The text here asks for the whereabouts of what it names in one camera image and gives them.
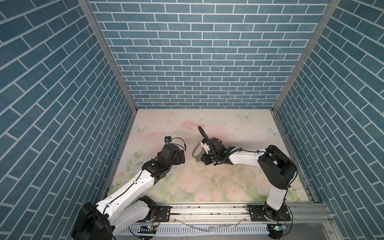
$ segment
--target floral mat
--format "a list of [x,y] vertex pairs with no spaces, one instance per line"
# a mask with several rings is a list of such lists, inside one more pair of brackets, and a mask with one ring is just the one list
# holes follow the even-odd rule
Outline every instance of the floral mat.
[[[265,201],[270,183],[259,167],[198,162],[203,139],[202,126],[209,138],[222,140],[225,147],[262,149],[276,145],[288,152],[269,110],[254,109],[140,109],[135,118],[109,194],[140,171],[164,145],[164,137],[181,137],[187,150],[185,164],[173,166],[143,195],[155,202],[239,202]],[[174,143],[182,144],[180,139]],[[308,201],[299,178],[291,184],[288,201]]]

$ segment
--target blue brick wall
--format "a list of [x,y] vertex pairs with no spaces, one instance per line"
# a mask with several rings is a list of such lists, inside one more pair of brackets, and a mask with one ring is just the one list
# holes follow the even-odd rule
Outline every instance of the blue brick wall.
[[328,1],[91,4],[139,108],[271,108]]
[[278,110],[345,239],[384,238],[383,12],[342,0]]
[[71,239],[131,114],[76,0],[0,1],[0,239]]

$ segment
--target floral tabletop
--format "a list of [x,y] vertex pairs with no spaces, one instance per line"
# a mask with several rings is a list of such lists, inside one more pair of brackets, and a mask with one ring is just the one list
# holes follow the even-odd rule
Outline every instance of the floral tabletop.
[[[265,201],[270,183],[261,168],[241,164],[205,166],[198,161],[203,139],[198,126],[209,138],[221,139],[226,147],[262,149],[276,145],[289,156],[269,110],[140,109],[109,194],[132,179],[145,161],[161,151],[164,137],[171,136],[184,139],[185,164],[173,166],[165,178],[142,195],[155,202]],[[180,139],[173,142],[183,145]],[[287,200],[308,201],[299,178],[291,184]]]

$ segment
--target robotic arm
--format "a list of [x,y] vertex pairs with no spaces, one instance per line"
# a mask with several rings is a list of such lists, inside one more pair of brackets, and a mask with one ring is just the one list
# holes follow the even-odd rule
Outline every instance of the robotic arm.
[[295,164],[274,145],[260,150],[225,148],[221,140],[215,137],[209,139],[204,130],[200,126],[198,128],[204,137],[200,145],[205,150],[201,157],[205,165],[247,164],[263,170],[271,183],[269,196],[264,203],[264,214],[270,220],[278,219],[288,188],[294,180],[292,178],[296,172]]
[[120,232],[134,222],[151,222],[154,219],[157,204],[148,196],[126,207],[165,177],[173,165],[185,163],[184,151],[172,143],[172,138],[165,137],[165,143],[157,156],[145,162],[142,170],[117,192],[95,205],[88,202],[80,209],[71,233],[75,240],[111,240],[113,233]]

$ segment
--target black mounting plate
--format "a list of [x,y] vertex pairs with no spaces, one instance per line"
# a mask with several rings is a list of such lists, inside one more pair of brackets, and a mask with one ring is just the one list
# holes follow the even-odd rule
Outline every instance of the black mounting plate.
[[160,214],[160,222],[169,222],[170,206],[157,206],[155,219],[153,220],[154,224],[159,222],[159,214]]
[[[264,205],[248,205],[247,209],[251,210],[249,215],[251,216],[251,221],[252,222],[260,222],[260,221],[270,221],[268,218],[265,217],[264,215],[264,210],[263,210]],[[280,210],[280,220],[288,222],[291,220],[291,215],[288,212],[288,209],[286,205],[283,205]]]

